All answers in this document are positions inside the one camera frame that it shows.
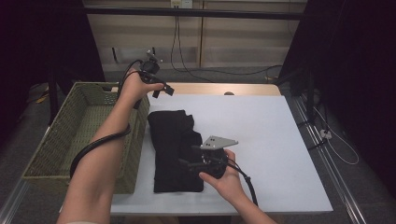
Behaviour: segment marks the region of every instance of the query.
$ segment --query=black cable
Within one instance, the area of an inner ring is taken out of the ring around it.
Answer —
[[[325,145],[328,141],[329,141],[329,139],[327,139],[327,138],[322,138],[321,141],[320,141],[319,143],[317,143],[316,145],[314,145],[314,146],[312,146],[312,147],[309,147],[307,150],[310,151],[310,150],[315,149],[315,148],[317,148],[317,147],[321,147],[321,146]]]
[[[235,161],[233,161],[231,159],[228,159],[229,161],[232,161],[235,164],[235,165],[232,165],[232,164],[230,164],[228,162],[225,162],[223,160],[219,160],[217,158],[213,158],[213,157],[206,157],[206,158],[210,159],[212,161],[218,161],[218,162],[220,162],[220,163],[222,163],[224,165],[230,166],[231,168],[235,169],[235,171],[239,172],[245,178],[245,181],[247,182],[247,186],[248,186],[248,189],[250,190],[250,194],[251,194],[251,200],[254,202],[254,204],[259,206],[259,203],[257,202],[256,191],[253,188],[253,184],[251,183],[250,176],[245,174],[245,172],[242,171],[242,169],[239,167],[239,165]]]
[[[121,90],[122,90],[122,87],[123,87],[123,84],[124,84],[126,78],[127,78],[129,75],[131,75],[132,73],[137,73],[137,71],[134,71],[134,72],[132,72],[132,73],[128,73],[129,69],[131,69],[131,67],[132,67],[135,63],[143,63],[143,61],[141,61],[141,60],[136,60],[136,61],[134,61],[134,62],[132,62],[132,63],[130,63],[130,64],[128,65],[128,67],[126,68],[126,70],[125,70],[125,72],[124,72],[124,76],[123,76],[122,80],[119,82],[119,89],[118,89],[118,91],[117,91],[117,99],[119,99],[119,97],[120,97]]]
[[[120,93],[121,93],[121,91],[122,91],[122,87],[123,87],[123,84],[124,84],[126,78],[128,78],[128,76],[130,76],[132,73],[137,73],[137,71],[133,71],[133,72],[131,72],[131,73],[128,73],[129,69],[131,69],[131,67],[132,67],[135,63],[143,63],[143,61],[141,61],[141,60],[136,60],[136,61],[130,63],[130,64],[127,66],[127,68],[126,68],[126,70],[125,70],[125,72],[124,72],[124,76],[123,76],[122,80],[119,82],[119,89],[118,89],[118,91],[117,91],[117,99],[120,97]],[[95,148],[101,146],[102,144],[104,144],[104,143],[106,143],[106,142],[109,142],[109,141],[112,141],[112,140],[114,140],[114,139],[123,137],[123,136],[127,135],[127,134],[130,133],[130,132],[131,132],[131,125],[128,123],[128,126],[127,126],[127,128],[125,129],[125,131],[123,131],[123,132],[121,132],[121,133],[113,133],[113,134],[111,134],[111,135],[108,135],[108,136],[105,136],[105,137],[103,137],[103,138],[100,138],[100,139],[98,139],[98,140],[96,140],[96,141],[94,141],[94,142],[88,144],[87,146],[85,146],[85,147],[77,154],[77,156],[73,159],[72,164],[70,165],[70,178],[73,178],[74,172],[75,172],[76,169],[77,169],[77,166],[78,166],[79,161],[81,161],[81,159],[82,159],[85,155],[87,155],[90,151],[94,150]]]
[[[254,202],[254,204],[259,206],[259,203],[257,202],[256,191],[254,191],[253,185],[251,184],[250,176],[245,174],[240,168],[238,168],[230,163],[227,163],[227,165],[230,166],[231,168],[235,169],[237,172],[241,173],[241,175],[245,178],[245,181],[247,182],[248,189],[250,190],[251,200]]]
[[[72,164],[70,165],[70,178],[73,178],[74,172],[76,171],[76,168],[78,166],[79,161],[87,155],[90,151],[94,150],[95,148],[101,146],[104,143],[107,143],[109,141],[112,141],[116,138],[123,137],[127,135],[128,133],[131,132],[131,126],[128,123],[128,126],[126,127],[125,131],[121,133],[113,133],[111,135],[105,136],[101,139],[98,139],[87,146],[85,146],[78,154],[77,156],[73,159]]]
[[[290,13],[290,5],[291,5],[291,0],[289,0],[289,3],[288,3],[288,13]],[[291,33],[291,30],[290,30],[290,21],[288,21],[288,31],[289,31],[290,37],[293,37],[293,34]]]
[[[173,55],[173,50],[174,50],[174,47],[175,47],[176,34],[177,34],[177,40],[178,40],[178,51],[180,53],[181,63],[183,64],[183,67],[185,69],[184,71],[176,69],[175,66],[173,65],[173,57],[172,57],[172,55]],[[175,19],[175,34],[174,34],[174,42],[173,42],[172,50],[171,50],[171,64],[172,64],[172,67],[178,72],[187,72],[192,77],[199,78],[201,80],[205,80],[205,81],[214,83],[214,81],[212,81],[210,79],[207,79],[207,78],[204,78],[204,77],[198,77],[198,76],[194,75],[193,73],[190,72],[189,69],[187,69],[186,64],[184,64],[183,54],[181,53],[180,24],[178,22],[178,17],[176,17],[176,19]]]
[[[175,48],[176,37],[177,37],[177,40],[178,40],[178,48],[179,48],[180,58],[181,58],[181,61],[182,61],[182,64],[183,64],[183,67],[184,67],[185,70],[180,70],[180,69],[175,68],[175,65],[174,65],[174,63],[173,63],[173,52],[174,52],[174,48]],[[191,72],[198,72],[198,71],[201,71],[201,72],[222,73],[222,74],[227,74],[227,75],[232,75],[232,76],[249,76],[249,75],[256,75],[256,74],[259,74],[259,73],[262,73],[262,72],[266,72],[266,71],[268,71],[268,70],[270,70],[270,69],[272,69],[272,68],[281,67],[281,66],[282,66],[281,64],[272,65],[272,66],[269,66],[269,67],[264,68],[264,69],[262,69],[262,70],[255,71],[255,72],[250,72],[250,73],[232,73],[232,72],[223,72],[223,71],[219,71],[219,70],[214,70],[214,69],[203,69],[203,68],[200,68],[200,69],[187,69],[186,65],[184,64],[183,54],[181,53],[180,24],[179,24],[179,21],[178,21],[178,17],[176,17],[176,19],[175,19],[174,41],[173,41],[172,49],[171,49],[171,65],[172,65],[172,67],[173,67],[173,69],[174,69],[175,71],[178,71],[178,72],[181,72],[181,73],[187,72],[187,73],[189,73],[192,77],[200,78],[200,79],[205,80],[205,81],[208,81],[208,82],[214,82],[214,81],[209,80],[209,79],[204,78],[204,77],[198,77],[198,76],[196,76],[196,75],[193,75]]]
[[[307,104],[307,96],[304,95],[305,93],[308,94],[307,90],[304,90],[304,91],[301,93],[301,95],[304,97],[304,99],[305,99],[304,102]],[[315,96],[315,95],[317,95],[317,96],[320,97],[320,98],[322,97],[321,94],[320,94],[320,92],[317,92],[317,90],[314,90],[314,96]],[[316,119],[317,119],[317,117],[318,117],[318,112],[319,112],[319,109],[320,109],[320,105],[322,105],[322,104],[323,104],[323,102],[322,102],[321,99],[319,100],[319,102],[318,102],[316,105],[314,104],[314,108],[315,108],[316,110],[314,109],[314,111],[313,111],[313,113],[314,113],[314,114],[313,114],[313,118],[312,118],[313,120],[316,120]],[[320,120],[320,125],[321,125],[322,129],[324,129],[324,128],[323,128],[324,125],[323,125],[323,123],[322,123],[322,120]]]

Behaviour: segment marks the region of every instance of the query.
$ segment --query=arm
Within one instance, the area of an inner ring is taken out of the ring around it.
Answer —
[[[228,149],[225,149],[225,152],[231,160],[235,161],[235,154],[233,152]],[[221,197],[227,200],[236,209],[246,223],[275,223],[245,194],[242,189],[239,174],[235,169],[228,166],[221,179],[216,179],[206,173],[200,173],[199,176],[215,188]]]
[[[119,100],[91,142],[124,131],[134,104],[149,91],[162,88],[163,84],[145,84],[137,73],[132,73],[124,83]],[[70,181],[57,223],[110,221],[110,205],[123,146],[124,138],[119,138],[99,146],[81,159]]]

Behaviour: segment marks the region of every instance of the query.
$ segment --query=black garment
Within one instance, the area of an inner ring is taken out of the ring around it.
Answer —
[[[192,129],[192,115],[187,116],[184,110],[155,111],[148,115],[148,123],[156,151],[154,192],[201,192],[204,181],[182,169],[178,161],[202,161],[191,149],[202,144],[201,135]]]

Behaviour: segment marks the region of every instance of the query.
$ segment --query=white table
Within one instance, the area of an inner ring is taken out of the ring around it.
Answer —
[[[331,212],[332,206],[283,96],[162,94],[149,97],[150,111],[186,110],[194,130],[239,141],[229,147],[251,177],[260,208],[270,214]],[[203,192],[153,193],[155,150],[146,129],[134,194],[114,195],[113,216],[236,215],[205,184]],[[242,178],[247,195],[248,185]]]

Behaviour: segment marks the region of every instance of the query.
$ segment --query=wicker basket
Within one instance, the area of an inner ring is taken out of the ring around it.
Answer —
[[[89,144],[116,102],[110,91],[117,83],[78,82],[39,144],[22,178],[42,189],[65,193],[75,156]],[[133,193],[140,161],[149,99],[146,96],[130,117],[132,132],[125,137],[115,193]]]

